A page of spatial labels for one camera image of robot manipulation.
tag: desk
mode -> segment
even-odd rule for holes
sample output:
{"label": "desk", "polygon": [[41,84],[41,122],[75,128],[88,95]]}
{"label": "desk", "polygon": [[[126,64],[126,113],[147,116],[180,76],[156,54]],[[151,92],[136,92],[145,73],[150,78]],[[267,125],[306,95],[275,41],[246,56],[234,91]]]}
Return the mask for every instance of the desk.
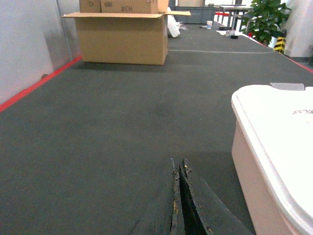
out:
{"label": "desk", "polygon": [[239,14],[239,12],[245,13],[253,9],[253,7],[251,6],[220,6],[220,8],[223,13],[225,13],[225,11],[228,11],[230,13],[227,26],[230,26],[230,18],[232,17],[232,12]]}

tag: green leaves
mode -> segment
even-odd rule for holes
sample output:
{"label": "green leaves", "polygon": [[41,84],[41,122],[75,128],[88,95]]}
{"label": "green leaves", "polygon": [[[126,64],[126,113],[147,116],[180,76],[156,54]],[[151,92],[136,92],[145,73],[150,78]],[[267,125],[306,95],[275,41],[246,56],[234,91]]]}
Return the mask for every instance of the green leaves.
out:
{"label": "green leaves", "polygon": [[253,38],[260,43],[270,44],[271,37],[282,35],[280,26],[289,18],[286,10],[291,11],[281,0],[253,0],[251,2],[253,11],[250,12],[252,19],[249,25],[249,32]]}

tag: white plastic container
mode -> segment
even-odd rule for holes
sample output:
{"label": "white plastic container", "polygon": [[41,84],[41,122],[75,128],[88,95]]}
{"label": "white plastic container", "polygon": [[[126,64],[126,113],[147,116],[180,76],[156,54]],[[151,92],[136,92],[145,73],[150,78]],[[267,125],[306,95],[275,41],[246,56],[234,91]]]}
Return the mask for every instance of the white plastic container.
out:
{"label": "white plastic container", "polygon": [[240,88],[232,156],[257,235],[313,234],[313,87]]}

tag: white wall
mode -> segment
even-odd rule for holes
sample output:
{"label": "white wall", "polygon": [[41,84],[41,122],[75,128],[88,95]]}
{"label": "white wall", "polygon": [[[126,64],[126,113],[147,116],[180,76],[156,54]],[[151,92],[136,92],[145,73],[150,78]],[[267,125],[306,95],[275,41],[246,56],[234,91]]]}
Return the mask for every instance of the white wall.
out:
{"label": "white wall", "polygon": [[313,47],[313,0],[287,0],[292,13],[284,28],[287,30],[285,54],[310,57]]}
{"label": "white wall", "polygon": [[[78,9],[78,1],[72,2]],[[3,103],[80,52],[68,49],[56,0],[0,1],[0,12],[0,103]],[[75,33],[72,47],[79,48]]]}

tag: yellow black striped post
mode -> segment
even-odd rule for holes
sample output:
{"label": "yellow black striped post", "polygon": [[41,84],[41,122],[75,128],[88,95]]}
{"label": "yellow black striped post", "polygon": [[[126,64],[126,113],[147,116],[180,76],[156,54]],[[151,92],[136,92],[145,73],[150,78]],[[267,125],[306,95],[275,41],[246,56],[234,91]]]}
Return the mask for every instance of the yellow black striped post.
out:
{"label": "yellow black striped post", "polygon": [[285,37],[279,37],[277,39],[275,46],[274,46],[274,50],[281,53],[281,54],[284,54],[285,45],[286,45],[286,38]]}

